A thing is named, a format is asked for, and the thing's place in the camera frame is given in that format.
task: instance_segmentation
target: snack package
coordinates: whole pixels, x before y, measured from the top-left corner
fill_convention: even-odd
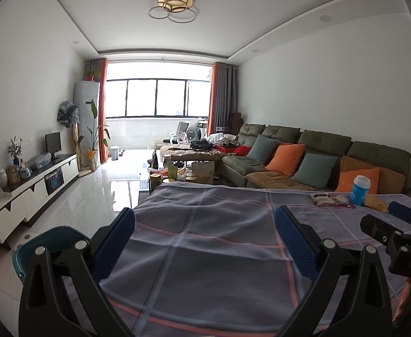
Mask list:
[[[330,193],[315,193],[310,195],[313,203],[317,207],[341,207],[354,208],[355,206],[349,202],[346,195],[330,194]]]
[[[383,213],[388,212],[387,203],[380,199],[378,196],[369,193],[367,193],[364,198],[364,206],[374,210],[382,211]]]

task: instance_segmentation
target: white cabinet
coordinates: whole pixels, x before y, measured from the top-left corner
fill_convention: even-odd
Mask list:
[[[58,162],[51,163],[41,171],[35,171],[28,181],[23,181],[4,193],[0,200],[0,243],[4,243],[23,220],[31,221],[32,224],[38,218],[37,213],[41,214],[41,210],[46,209],[57,198],[56,195],[77,177],[79,171],[76,155],[59,156],[61,159]],[[44,177],[60,168],[62,168],[64,184],[48,195]]]

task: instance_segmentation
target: plaid blanket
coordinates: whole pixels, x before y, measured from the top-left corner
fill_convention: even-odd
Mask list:
[[[378,247],[394,302],[404,278],[387,271],[385,247],[361,232],[360,220],[371,213],[404,231],[410,225],[364,207],[317,208],[311,193],[162,185],[135,209],[136,230],[101,287],[136,337],[273,336],[310,286],[274,228],[274,209],[287,205],[321,238],[352,249]],[[411,207],[402,194],[380,198]],[[330,322],[345,281],[320,328]]]

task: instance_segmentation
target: blue cup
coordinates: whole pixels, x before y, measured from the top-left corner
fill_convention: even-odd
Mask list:
[[[350,195],[350,201],[354,205],[363,205],[364,198],[371,188],[371,181],[365,176],[357,176],[354,179],[354,186]]]

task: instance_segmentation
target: trash can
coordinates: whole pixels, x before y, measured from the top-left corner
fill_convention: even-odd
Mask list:
[[[112,161],[116,161],[119,158],[119,146],[113,145],[110,148],[110,155],[112,156]]]

